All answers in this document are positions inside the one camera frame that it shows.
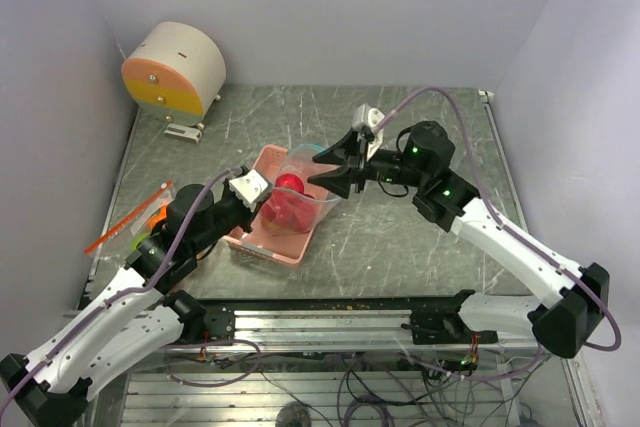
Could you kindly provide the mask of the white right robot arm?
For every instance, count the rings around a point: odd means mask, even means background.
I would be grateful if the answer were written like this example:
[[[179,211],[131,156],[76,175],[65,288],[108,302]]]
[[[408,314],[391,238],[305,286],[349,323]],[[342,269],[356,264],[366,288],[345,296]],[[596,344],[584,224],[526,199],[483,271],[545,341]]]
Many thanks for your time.
[[[608,306],[609,272],[554,252],[497,212],[451,169],[455,146],[438,123],[422,121],[401,134],[403,149],[386,150],[350,130],[313,157],[330,169],[311,176],[310,183],[342,198],[370,181],[412,188],[412,203],[426,221],[480,248],[527,287],[521,299],[468,295],[440,320],[448,340],[463,342],[475,331],[531,336],[565,359],[589,346]]]

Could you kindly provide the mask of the pink red apple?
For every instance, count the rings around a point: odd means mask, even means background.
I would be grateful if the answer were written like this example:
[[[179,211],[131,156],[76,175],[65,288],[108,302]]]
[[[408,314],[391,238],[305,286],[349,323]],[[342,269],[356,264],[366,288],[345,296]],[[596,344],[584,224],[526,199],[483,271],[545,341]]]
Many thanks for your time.
[[[303,180],[293,173],[284,173],[277,177],[275,186],[280,189],[289,190],[298,194],[305,193]]]

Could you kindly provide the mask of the clear bag blue zipper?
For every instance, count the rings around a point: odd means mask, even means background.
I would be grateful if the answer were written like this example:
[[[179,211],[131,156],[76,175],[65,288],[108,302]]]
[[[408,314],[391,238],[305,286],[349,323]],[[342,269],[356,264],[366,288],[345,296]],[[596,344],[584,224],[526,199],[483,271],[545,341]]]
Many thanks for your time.
[[[273,184],[271,197],[258,215],[266,230],[278,235],[307,234],[338,205],[340,197],[309,182],[310,177],[331,169],[312,161],[321,151],[314,144],[291,150],[264,148],[256,169]]]

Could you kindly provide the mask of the pink perforated plastic basket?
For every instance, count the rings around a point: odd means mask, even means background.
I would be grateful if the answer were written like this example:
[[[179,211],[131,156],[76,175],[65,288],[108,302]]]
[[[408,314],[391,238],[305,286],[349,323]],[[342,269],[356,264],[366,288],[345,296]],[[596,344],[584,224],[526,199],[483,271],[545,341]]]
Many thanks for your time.
[[[254,162],[253,169],[257,170],[257,161],[266,146],[276,146],[278,149],[288,150],[273,144],[265,145]],[[262,260],[273,261],[287,267],[299,266],[317,226],[307,234],[278,235],[266,230],[261,225],[258,215],[251,224],[251,232],[246,233],[242,229],[236,228],[224,237],[228,246],[238,253]]]

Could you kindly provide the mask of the clear bag orange zipper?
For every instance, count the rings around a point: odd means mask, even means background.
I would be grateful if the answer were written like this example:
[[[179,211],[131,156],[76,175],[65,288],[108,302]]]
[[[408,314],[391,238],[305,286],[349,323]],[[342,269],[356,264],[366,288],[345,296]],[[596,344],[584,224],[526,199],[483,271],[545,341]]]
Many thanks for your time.
[[[133,237],[142,232],[152,233],[147,225],[148,219],[162,206],[168,207],[175,194],[176,189],[172,181],[163,183],[159,190],[90,244],[84,253],[92,259],[100,260],[126,257],[130,253],[129,247]]]

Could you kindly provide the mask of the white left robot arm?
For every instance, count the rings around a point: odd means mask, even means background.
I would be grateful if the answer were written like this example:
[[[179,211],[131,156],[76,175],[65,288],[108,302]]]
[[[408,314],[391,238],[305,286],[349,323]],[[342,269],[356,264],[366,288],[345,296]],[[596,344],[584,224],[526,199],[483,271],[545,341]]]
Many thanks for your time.
[[[204,337],[205,308],[177,289],[201,253],[240,228],[250,231],[271,185],[227,180],[216,199],[209,184],[178,190],[151,233],[105,289],[49,341],[1,361],[8,391],[35,426],[71,426],[115,377],[150,353]]]

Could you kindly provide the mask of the green apple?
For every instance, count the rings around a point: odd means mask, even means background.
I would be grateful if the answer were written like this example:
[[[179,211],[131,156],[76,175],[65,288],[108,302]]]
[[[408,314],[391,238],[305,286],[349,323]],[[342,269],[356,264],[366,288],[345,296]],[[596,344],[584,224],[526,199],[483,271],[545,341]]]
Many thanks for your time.
[[[134,252],[137,250],[139,245],[150,235],[151,233],[149,231],[136,234],[131,240],[129,251]]]

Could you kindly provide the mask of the orange persimmon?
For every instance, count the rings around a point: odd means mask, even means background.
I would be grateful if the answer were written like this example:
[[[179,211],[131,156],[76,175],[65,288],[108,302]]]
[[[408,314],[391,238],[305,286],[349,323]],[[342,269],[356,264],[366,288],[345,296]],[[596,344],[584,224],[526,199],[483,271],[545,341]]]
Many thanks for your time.
[[[148,227],[153,230],[154,227],[164,221],[167,217],[167,206],[164,205],[161,208],[158,209],[157,212],[155,212],[147,221],[147,225]]]

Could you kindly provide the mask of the red striped apple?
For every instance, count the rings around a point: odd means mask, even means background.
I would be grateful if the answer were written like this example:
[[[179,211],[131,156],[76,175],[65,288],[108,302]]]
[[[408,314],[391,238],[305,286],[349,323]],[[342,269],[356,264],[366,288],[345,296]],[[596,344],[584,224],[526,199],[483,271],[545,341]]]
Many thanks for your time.
[[[316,209],[306,197],[290,192],[275,192],[260,210],[266,228],[278,232],[306,233],[316,220]]]

